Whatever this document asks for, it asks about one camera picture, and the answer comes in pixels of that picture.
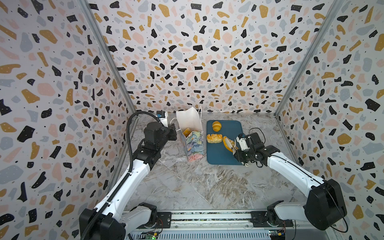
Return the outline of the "glossy orange oval bread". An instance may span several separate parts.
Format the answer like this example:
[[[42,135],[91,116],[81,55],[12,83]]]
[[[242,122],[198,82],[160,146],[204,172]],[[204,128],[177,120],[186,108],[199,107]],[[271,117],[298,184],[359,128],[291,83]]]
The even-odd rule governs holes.
[[[183,135],[187,138],[190,135],[191,132],[192,132],[192,130],[190,128],[186,128],[183,131]]]

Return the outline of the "striped croissant bread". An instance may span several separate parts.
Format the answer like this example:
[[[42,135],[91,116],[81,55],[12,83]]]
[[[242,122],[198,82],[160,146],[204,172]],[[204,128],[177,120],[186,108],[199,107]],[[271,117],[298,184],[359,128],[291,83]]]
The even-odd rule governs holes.
[[[226,136],[223,137],[223,144],[225,148],[231,153],[236,152],[236,150],[238,149],[236,143]]]

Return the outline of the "metal tongs cream tips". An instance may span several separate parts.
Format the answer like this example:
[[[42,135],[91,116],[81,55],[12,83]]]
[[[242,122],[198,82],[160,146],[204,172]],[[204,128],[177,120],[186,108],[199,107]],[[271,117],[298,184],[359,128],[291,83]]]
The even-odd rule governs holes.
[[[244,157],[242,156],[242,150],[239,149],[237,146],[236,146],[236,142],[230,140],[229,138],[227,137],[224,137],[223,138],[223,143],[226,147],[226,149],[230,152],[233,153],[233,156],[234,158],[239,162],[241,163],[243,166],[245,167],[249,167],[249,164],[247,161],[245,161]]]

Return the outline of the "floral paper bag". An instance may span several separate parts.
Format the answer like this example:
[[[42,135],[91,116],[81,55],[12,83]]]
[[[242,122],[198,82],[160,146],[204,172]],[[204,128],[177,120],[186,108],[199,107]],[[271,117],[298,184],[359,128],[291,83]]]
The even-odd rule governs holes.
[[[201,108],[191,107],[186,111],[176,112],[176,117],[170,120],[170,124],[174,123],[177,133],[180,134],[188,162],[202,159],[204,156],[204,131]],[[192,130],[187,138],[183,135],[186,128]]]

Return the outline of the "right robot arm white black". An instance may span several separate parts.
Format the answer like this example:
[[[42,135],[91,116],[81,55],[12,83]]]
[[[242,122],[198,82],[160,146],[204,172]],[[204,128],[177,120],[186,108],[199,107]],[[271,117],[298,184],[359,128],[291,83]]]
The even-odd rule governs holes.
[[[341,186],[335,180],[324,180],[303,169],[275,146],[265,146],[257,133],[240,134],[234,142],[225,142],[242,165],[261,163],[289,180],[306,197],[304,203],[277,201],[268,206],[263,220],[270,226],[278,227],[286,220],[307,221],[324,231],[345,220],[347,208]]]

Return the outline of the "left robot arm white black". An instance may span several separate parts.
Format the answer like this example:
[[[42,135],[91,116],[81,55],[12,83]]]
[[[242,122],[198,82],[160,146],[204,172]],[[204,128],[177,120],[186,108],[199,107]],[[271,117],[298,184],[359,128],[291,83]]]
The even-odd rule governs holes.
[[[124,175],[94,209],[81,213],[82,240],[124,240],[139,227],[153,228],[158,224],[154,205],[140,203],[126,215],[123,212],[141,181],[161,158],[166,143],[177,140],[177,130],[174,124],[164,126],[161,122],[151,122],[144,134]]]

